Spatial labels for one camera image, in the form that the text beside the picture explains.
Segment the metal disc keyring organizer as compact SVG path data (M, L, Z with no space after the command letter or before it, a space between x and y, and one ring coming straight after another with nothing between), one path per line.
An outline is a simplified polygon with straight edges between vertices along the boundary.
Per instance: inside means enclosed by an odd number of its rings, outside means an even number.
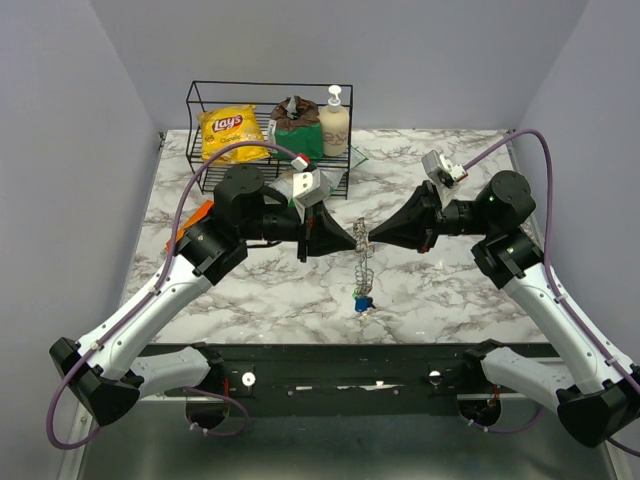
M374 281L374 272L368 265L369 259L373 254L373 247L369 243L368 234L365 219L363 217L357 218L353 224L353 238L356 242L354 251L357 256L354 278L355 289L360 291L361 296L368 296L371 293Z

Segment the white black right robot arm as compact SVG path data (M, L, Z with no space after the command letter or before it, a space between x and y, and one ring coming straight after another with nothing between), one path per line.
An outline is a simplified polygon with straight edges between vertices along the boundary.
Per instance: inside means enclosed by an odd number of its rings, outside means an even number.
M495 174L474 200L448 205L425 181L369 239L425 253L441 235L481 236L472 248L476 265L529 315L566 369L487 340L467 351L459 370L462 384L474 392L497 384L521 393L555 412L580 444L596 447L638 419L639 367L591 321L575 320L580 308L521 227L535 207L528 181L514 171Z

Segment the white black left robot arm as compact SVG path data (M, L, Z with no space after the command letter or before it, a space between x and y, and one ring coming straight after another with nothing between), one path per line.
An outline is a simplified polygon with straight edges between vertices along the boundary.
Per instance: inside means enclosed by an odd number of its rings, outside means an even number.
M156 359L142 357L155 335L180 311L218 284L249 253L249 242L294 242L304 262L354 248L324 201L331 180L318 168L292 176L285 196L249 164L229 168L183 232L170 240L164 265L128 302L78 340L62 337L49 350L60 376L101 426L127 414L138 400L192 387L214 393L220 358L205 346L187 346Z

